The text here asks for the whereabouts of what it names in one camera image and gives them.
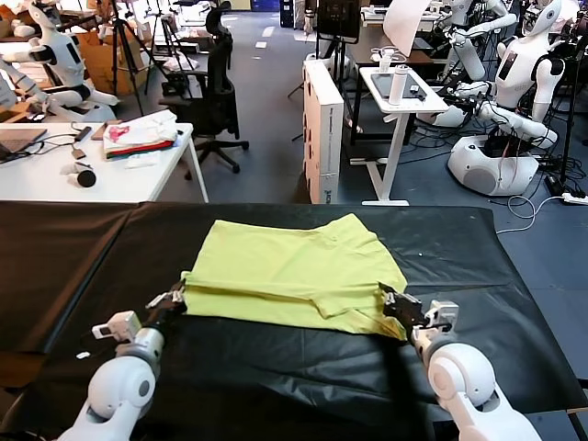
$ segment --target white cardboard box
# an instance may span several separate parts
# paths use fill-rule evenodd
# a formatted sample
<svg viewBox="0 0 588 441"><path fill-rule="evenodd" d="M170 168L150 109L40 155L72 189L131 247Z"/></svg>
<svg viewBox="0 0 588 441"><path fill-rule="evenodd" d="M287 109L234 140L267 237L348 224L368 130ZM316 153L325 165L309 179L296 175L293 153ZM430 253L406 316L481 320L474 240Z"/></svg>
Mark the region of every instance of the white cardboard box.
<svg viewBox="0 0 588 441"><path fill-rule="evenodd" d="M320 175L310 161L305 161L306 188L313 204L335 204L339 188L339 174Z"/></svg>
<svg viewBox="0 0 588 441"><path fill-rule="evenodd" d="M322 61L304 62L303 78L307 187L312 203L336 203L344 102Z"/></svg>

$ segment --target white table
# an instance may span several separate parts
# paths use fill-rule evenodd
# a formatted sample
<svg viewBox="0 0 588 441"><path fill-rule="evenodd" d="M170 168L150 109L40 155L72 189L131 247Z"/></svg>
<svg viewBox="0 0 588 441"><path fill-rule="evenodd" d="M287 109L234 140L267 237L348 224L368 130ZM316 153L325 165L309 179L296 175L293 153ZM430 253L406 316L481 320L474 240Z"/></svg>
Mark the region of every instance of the white table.
<svg viewBox="0 0 588 441"><path fill-rule="evenodd" d="M441 97L427 84L424 82L414 70L409 71L409 75L419 85L421 90L419 94L425 95L424 101L417 98L403 98L401 103L394 106L388 102L387 99L383 98L379 93L378 88L372 80L373 74L379 74L378 67L362 67L359 69L364 82L369 89L371 95L374 96L376 103L382 113L387 114L384 118L386 122L391 122L396 119L396 127L392 135L392 143L390 144L390 150L388 152L388 158L385 161L373 160L373 161L352 161L351 165L365 165L369 171L371 182L376 190L378 200L376 201L363 201L363 205L408 205L406 200L390 200L390 191L392 189L392 182L396 175L396 168L398 166L398 160L401 155L402 141L404 138L404 132L406 131L406 123L408 122L409 115L411 113L433 113L433 112L444 112L448 109L445 102ZM379 175L378 164L385 164L384 177Z"/></svg>
<svg viewBox="0 0 588 441"><path fill-rule="evenodd" d="M102 141L92 141L92 134L102 126L100 123L77 124L76 128L92 127L84 140L76 143L86 158L81 163L90 164L96 173L93 187L77 184L72 175L62 175L64 166L74 163L72 148L59 147L43 155L31 155L0 164L0 200L42 200L61 202L143 202L154 201L164 188L167 179L180 158L184 155L192 176L198 179L205 202L209 197L198 164L192 142L192 124L176 124L183 133L178 135L176 147L160 151L158 164L141 168L126 168L127 159L106 160ZM0 124L0 130L46 129L43 137L55 134L74 133L69 123ZM71 137L55 138L56 143L72 141ZM35 152L39 145L29 147ZM50 145L42 150L49 150Z"/></svg>

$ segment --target green t-shirt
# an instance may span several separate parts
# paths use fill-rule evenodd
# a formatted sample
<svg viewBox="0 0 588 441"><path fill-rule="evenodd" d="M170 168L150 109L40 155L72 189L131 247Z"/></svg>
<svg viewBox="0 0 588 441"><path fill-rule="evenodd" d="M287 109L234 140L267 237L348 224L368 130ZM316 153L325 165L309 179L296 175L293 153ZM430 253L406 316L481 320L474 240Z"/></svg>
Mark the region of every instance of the green t-shirt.
<svg viewBox="0 0 588 441"><path fill-rule="evenodd" d="M188 314L406 339L378 286L403 292L406 279L353 214L313 230L217 220L182 278Z"/></svg>

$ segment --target gray floor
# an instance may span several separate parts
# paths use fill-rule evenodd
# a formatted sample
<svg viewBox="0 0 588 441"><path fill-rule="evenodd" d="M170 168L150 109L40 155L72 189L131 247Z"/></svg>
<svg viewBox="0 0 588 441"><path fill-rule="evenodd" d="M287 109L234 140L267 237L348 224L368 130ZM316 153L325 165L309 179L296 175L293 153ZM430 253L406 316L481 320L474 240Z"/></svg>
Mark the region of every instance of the gray floor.
<svg viewBox="0 0 588 441"><path fill-rule="evenodd" d="M241 164L242 172L238 175L214 157L203 164L210 201L306 202L308 197L299 185L302 143L290 141L301 133L302 94L298 92L290 100L286 95L300 83L301 61L313 51L314 43L295 41L291 29L279 27L276 14L241 13L231 17L237 19L225 21L231 26L234 38L230 77L237 91L242 138L250 141L251 149L249 152L241 149L230 151L230 155ZM262 32L269 26L276 29L270 38L263 39ZM267 48L256 49L254 45L257 41L267 41ZM155 84L150 89L148 97L141 95L141 98L148 109L155 110L158 108L155 103L159 86ZM364 103L360 124L364 127L379 125L381 115L373 102L367 99ZM138 116L132 97L125 99L121 110L123 118ZM564 127L559 124L555 128L563 138ZM588 125L585 118L579 116L576 118L571 155L588 163L588 147L580 144L584 138L588 138ZM373 147L364 143L359 151ZM403 161L448 151L447 147L411 152L412 149L407 147L401 157ZM491 204L488 198L461 187L448 173L446 162L445 155L400 165L391 196L409 199L412 205L490 208L498 230L526 225L527 220L517 219L506 207ZM345 163L343 156L340 202L355 204L373 198L367 171L363 168L352 169ZM199 201L194 185L183 179L184 170L181 167L170 179L162 199ZM531 190L536 187L536 181L531 184ZM544 184L540 183L533 200L538 203L548 196ZM578 377L588 378L585 344L588 341L588 271L584 268L588 250L588 207L565 207L558 201L549 202L538 214L532 229L503 234L500 238L574 372ZM565 413L532 415L531 419L544 439L575 439Z"/></svg>

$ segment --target black tablecloth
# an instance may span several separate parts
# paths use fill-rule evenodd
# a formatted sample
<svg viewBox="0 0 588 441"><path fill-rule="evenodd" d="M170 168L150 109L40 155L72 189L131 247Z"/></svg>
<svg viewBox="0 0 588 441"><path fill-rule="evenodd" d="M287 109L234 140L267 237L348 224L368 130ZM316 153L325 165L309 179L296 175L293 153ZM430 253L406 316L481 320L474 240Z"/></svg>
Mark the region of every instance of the black tablecloth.
<svg viewBox="0 0 588 441"><path fill-rule="evenodd" d="M75 360L79 336L116 311L139 311L169 288L181 270L192 267L215 220L307 229L348 212L390 249L409 292L425 305L432 299L459 304L460 340L491 360L516 409L533 413L585 405L550 329L496 238L489 210L145 203L132 212L92 277L8 428L63 428L73 422L87 381L111 356ZM217 439L219 433L242 436L240 431L258 422L288 437L297 433L289 422L309 424L314 420L305 412L318 409L327 420L398 429L402 413L411 409L403 366L419 400L435 403L435 398L413 348L401 348L404 364L395 361L395 348L393 340L373 335L182 317L164 350L163 374L144 423L197 426L204 439Z"/></svg>
<svg viewBox="0 0 588 441"><path fill-rule="evenodd" d="M46 352L132 206L0 203L0 352Z"/></svg>

